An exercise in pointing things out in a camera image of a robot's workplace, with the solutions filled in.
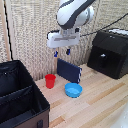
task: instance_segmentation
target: black bin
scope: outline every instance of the black bin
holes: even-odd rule
[[[21,61],[0,64],[0,128],[48,128],[49,110]]]
[[[128,36],[99,31],[94,38],[87,66],[111,78],[128,73]]]

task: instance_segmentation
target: black cable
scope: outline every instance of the black cable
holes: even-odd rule
[[[8,23],[8,19],[7,19],[7,7],[4,4],[4,8],[5,8],[5,15],[6,15],[6,23],[7,23],[7,29],[8,29],[8,39],[9,39],[9,46],[10,46],[10,53],[11,53],[11,59],[13,60],[13,55],[12,55],[12,47],[11,47],[11,38],[10,38],[10,33],[9,33],[9,23]]]
[[[88,33],[88,34],[85,34],[85,35],[81,35],[80,37],[82,37],[82,36],[89,36],[89,35],[91,35],[91,34],[97,33],[97,32],[100,31],[100,30],[103,30],[103,29],[105,29],[105,28],[108,28],[108,27],[110,27],[111,25],[113,25],[113,24],[119,22],[120,20],[122,20],[122,19],[123,19],[125,16],[127,16],[127,15],[128,15],[128,13],[126,13],[124,16],[122,16],[122,17],[119,18],[118,20],[114,21],[113,23],[111,23],[111,24],[109,24],[109,25],[107,25],[107,26],[105,26],[105,27],[103,27],[103,28],[101,28],[101,29],[99,29],[99,30],[97,30],[97,31],[95,31],[95,32]]]

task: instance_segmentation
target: red cup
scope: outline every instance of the red cup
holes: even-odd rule
[[[48,74],[45,76],[45,81],[46,81],[46,87],[51,89],[54,87],[56,76],[53,74]]]

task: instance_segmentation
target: wooden surface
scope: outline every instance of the wooden surface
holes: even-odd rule
[[[78,98],[65,94],[69,81],[58,75],[52,89],[46,88],[45,79],[36,81],[51,106],[49,128],[110,128],[128,102],[128,75],[114,80],[86,65],[80,67],[83,92]]]

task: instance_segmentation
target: black box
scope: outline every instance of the black box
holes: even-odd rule
[[[128,36],[99,31],[94,38],[87,66],[111,78],[128,73]]]
[[[21,61],[0,64],[0,128],[48,128],[49,110]]]

